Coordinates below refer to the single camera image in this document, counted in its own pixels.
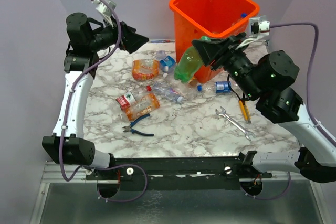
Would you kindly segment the clear water bottle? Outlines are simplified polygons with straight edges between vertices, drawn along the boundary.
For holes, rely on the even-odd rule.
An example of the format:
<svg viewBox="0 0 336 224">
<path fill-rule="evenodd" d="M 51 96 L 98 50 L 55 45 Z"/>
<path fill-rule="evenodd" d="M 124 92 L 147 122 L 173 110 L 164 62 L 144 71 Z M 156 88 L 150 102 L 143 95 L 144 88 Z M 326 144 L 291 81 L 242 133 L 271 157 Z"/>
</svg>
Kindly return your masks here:
<svg viewBox="0 0 336 224">
<path fill-rule="evenodd" d="M 168 73 L 163 74 L 163 81 L 157 81 L 151 87 L 153 91 L 175 103 L 192 100 L 197 95 L 197 91 L 194 87 L 182 83 L 180 80 L 175 80 L 174 76 Z"/>
</svg>

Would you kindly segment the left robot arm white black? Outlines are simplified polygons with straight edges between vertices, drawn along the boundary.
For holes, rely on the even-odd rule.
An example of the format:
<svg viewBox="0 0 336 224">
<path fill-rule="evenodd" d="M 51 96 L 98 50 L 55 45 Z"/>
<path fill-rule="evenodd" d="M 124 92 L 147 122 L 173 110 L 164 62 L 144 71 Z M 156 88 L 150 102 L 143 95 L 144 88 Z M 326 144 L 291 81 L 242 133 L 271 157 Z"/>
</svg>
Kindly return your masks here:
<svg viewBox="0 0 336 224">
<path fill-rule="evenodd" d="M 42 140 L 44 150 L 55 163 L 62 160 L 64 164 L 94 167 L 104 179 L 115 175 L 113 157 L 96 150 L 95 144 L 83 136 L 87 98 L 100 61 L 98 52 L 115 45 L 131 54 L 149 41 L 125 22 L 117 23 L 114 18 L 111 21 L 101 23 L 84 13 L 66 18 L 69 44 L 64 60 L 64 98 L 52 135 Z"/>
</svg>

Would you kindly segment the blue label slim bottle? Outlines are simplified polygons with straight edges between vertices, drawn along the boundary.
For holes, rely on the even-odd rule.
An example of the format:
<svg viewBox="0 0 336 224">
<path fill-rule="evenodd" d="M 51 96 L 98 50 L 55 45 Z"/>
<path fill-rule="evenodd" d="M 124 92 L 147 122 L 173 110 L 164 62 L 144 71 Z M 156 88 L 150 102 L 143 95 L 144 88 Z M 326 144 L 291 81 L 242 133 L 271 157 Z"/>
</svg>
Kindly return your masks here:
<svg viewBox="0 0 336 224">
<path fill-rule="evenodd" d="M 216 81 L 208 82 L 205 84 L 199 84 L 197 86 L 198 92 L 212 92 L 212 93 L 230 93 L 231 89 L 229 87 L 230 82 L 228 81 Z"/>
</svg>

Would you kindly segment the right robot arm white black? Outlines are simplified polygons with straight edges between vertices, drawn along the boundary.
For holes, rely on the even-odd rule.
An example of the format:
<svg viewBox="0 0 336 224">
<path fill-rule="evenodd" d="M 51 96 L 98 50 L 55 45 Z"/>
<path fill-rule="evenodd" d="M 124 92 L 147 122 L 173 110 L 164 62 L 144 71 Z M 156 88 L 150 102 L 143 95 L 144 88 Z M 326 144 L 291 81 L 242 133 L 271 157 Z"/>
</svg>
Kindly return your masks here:
<svg viewBox="0 0 336 224">
<path fill-rule="evenodd" d="M 294 151 L 262 153 L 249 151 L 241 164 L 246 177 L 283 171 L 299 173 L 317 183 L 335 181 L 335 138 L 328 140 L 323 127 L 313 122 L 308 106 L 291 88 L 299 67 L 282 50 L 264 55 L 257 64 L 239 47 L 245 33 L 226 39 L 193 40 L 203 65 L 223 68 L 243 92 L 247 101 L 268 120 L 290 132 L 303 147 Z"/>
</svg>

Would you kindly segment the green plastic bottle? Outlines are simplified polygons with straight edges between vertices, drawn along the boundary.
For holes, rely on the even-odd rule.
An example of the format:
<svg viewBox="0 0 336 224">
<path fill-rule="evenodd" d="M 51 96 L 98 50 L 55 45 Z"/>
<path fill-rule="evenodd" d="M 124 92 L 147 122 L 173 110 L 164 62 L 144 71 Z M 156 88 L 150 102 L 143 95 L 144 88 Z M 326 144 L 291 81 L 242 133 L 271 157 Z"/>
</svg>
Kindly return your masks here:
<svg viewBox="0 0 336 224">
<path fill-rule="evenodd" d="M 201 49 L 201 45 L 198 47 L 191 45 L 184 51 L 174 70 L 175 80 L 187 83 L 194 77 L 201 66 L 209 63 L 209 56 L 205 54 L 205 49 Z"/>
</svg>

